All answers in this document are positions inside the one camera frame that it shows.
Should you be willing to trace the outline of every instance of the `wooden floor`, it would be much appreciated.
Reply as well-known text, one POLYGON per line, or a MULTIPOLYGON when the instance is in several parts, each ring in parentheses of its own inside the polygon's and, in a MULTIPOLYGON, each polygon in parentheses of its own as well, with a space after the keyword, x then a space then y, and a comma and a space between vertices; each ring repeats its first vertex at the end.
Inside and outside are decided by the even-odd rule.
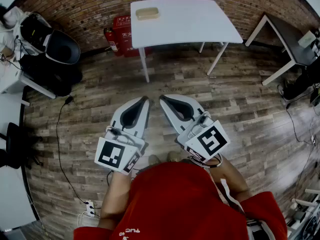
MULTIPOLYGON (((222 123, 231 140, 223 155, 243 174, 253 193, 272 191, 288 217, 298 177, 312 149, 297 196, 318 178, 314 168, 318 153, 295 138, 277 91, 281 77, 268 86, 261 84, 287 63, 286 55, 269 48, 230 45, 207 76, 218 48, 207 47, 199 54, 192 46, 171 47, 149 55, 146 63, 150 83, 145 82, 138 57, 118 58, 104 53, 80 62, 83 80, 72 90, 74 102, 62 110, 58 133, 62 167, 83 200, 93 200, 97 207, 102 204, 109 171, 94 163, 98 139, 104 136, 114 111, 133 98, 146 95, 151 99, 144 132, 149 147, 136 168, 145 167, 151 154, 164 161, 169 151, 180 152, 174 142, 175 131, 160 108, 159 96, 182 94, 195 98, 222 123)), ((297 72, 282 76, 294 80, 297 72)), ((31 91, 27 95, 31 106, 24 112, 24 124, 35 128, 43 138, 35 148, 44 166, 33 164, 27 178, 34 205, 51 239, 72 239, 77 216, 86 210, 59 167, 56 123, 65 99, 49 99, 31 91)), ((310 142, 311 133, 320 129, 320 121, 308 104, 309 96, 293 103, 289 112, 298 138, 310 142)), ((96 219, 82 221, 85 226, 97 224, 96 219)), ((39 225, 27 226, 23 231, 28 239, 44 239, 44 235, 37 236, 38 229, 39 225)))

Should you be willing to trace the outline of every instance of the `white table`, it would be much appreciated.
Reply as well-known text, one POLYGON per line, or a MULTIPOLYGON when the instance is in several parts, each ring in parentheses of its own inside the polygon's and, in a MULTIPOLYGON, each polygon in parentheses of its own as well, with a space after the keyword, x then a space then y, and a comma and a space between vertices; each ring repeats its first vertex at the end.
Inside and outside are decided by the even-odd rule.
POLYGON ((30 78, 26 77, 24 72, 20 69, 21 67, 18 62, 13 62, 13 64, 16 67, 12 64, 5 66, 3 63, 0 63, 0 94, 8 92, 9 88, 20 82, 24 85, 30 86, 31 88, 48 96, 51 99, 56 98, 55 94, 33 82, 30 78))
POLYGON ((148 70, 144 47, 177 43, 223 43, 207 75, 217 64, 228 43, 243 40, 234 25, 213 0, 143 0, 131 3, 132 47, 138 48, 147 83, 148 70), (156 7, 156 19, 138 20, 136 11, 156 7))

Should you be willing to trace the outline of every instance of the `white table leg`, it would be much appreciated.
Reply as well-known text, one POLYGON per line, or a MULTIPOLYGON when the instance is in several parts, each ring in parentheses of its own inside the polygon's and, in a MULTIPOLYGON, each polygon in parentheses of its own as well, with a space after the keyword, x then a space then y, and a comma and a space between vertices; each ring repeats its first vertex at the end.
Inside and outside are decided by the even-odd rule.
POLYGON ((245 42, 245 46, 249 46, 251 44, 251 42, 255 39, 255 37, 257 36, 257 34, 260 32, 260 30, 262 29, 262 27, 266 24, 267 22, 267 16, 264 15, 262 17, 262 19, 260 20, 259 24, 255 27, 254 31, 252 32, 252 34, 250 35, 250 37, 248 38, 248 40, 245 42))
POLYGON ((290 60, 287 64, 285 64, 282 68, 280 68, 277 72, 275 72, 273 75, 269 76, 266 80, 262 82, 263 86, 266 86, 273 80, 275 80, 277 77, 281 76, 284 72, 286 72, 288 69, 293 67, 296 64, 294 60, 290 60))
POLYGON ((146 60, 145 60, 145 48, 144 47, 139 48, 139 54, 140 54, 140 59, 141 59, 142 67, 143 67, 145 80, 147 83, 149 83, 150 80, 149 80, 148 69, 147 69, 147 64, 146 64, 146 60))
POLYGON ((218 55, 216 56, 213 64, 211 65, 208 73, 206 73, 207 76, 210 75, 211 71, 214 69, 215 65, 218 63, 218 60, 220 59, 221 55, 224 53, 224 51, 225 51, 225 49, 227 48, 227 45, 228 45, 228 44, 229 44, 228 42, 225 42, 225 43, 223 44, 221 50, 219 51, 219 53, 218 53, 218 55))
POLYGON ((202 49, 204 48, 205 43, 206 43, 206 42, 203 42, 203 43, 201 44, 201 47, 200 47, 199 53, 201 53, 201 52, 202 52, 202 49))
POLYGON ((42 86, 36 84, 35 82, 33 82, 32 80, 30 80, 29 78, 25 77, 23 74, 21 74, 20 79, 19 79, 22 83, 24 83, 27 86, 30 86, 31 88, 37 90, 38 92, 48 96, 51 99, 55 99, 56 95, 53 94, 52 92, 48 91, 47 89, 43 88, 42 86))

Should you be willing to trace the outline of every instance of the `white strap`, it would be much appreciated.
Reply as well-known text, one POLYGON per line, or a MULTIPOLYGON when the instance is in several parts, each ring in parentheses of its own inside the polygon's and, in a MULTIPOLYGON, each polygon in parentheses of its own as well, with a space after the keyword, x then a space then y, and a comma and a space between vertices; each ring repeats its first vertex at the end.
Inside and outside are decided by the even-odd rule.
POLYGON ((220 181, 221 181, 221 184, 222 184, 222 186, 224 188, 225 194, 228 197, 228 199, 231 202, 233 202, 234 204, 236 204, 239 207, 239 211, 242 212, 245 215, 245 211, 242 208, 241 204, 230 195, 230 189, 229 189, 229 187, 227 185, 227 181, 224 178, 221 178, 220 181))

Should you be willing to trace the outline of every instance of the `power strip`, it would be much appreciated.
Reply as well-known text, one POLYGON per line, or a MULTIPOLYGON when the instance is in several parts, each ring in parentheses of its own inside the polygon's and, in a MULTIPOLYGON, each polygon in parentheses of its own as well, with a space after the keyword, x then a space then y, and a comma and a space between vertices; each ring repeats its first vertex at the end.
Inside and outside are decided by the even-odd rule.
POLYGON ((88 216, 94 217, 95 216, 95 207, 94 207, 94 202, 91 200, 86 201, 88 204, 86 205, 86 213, 88 216))

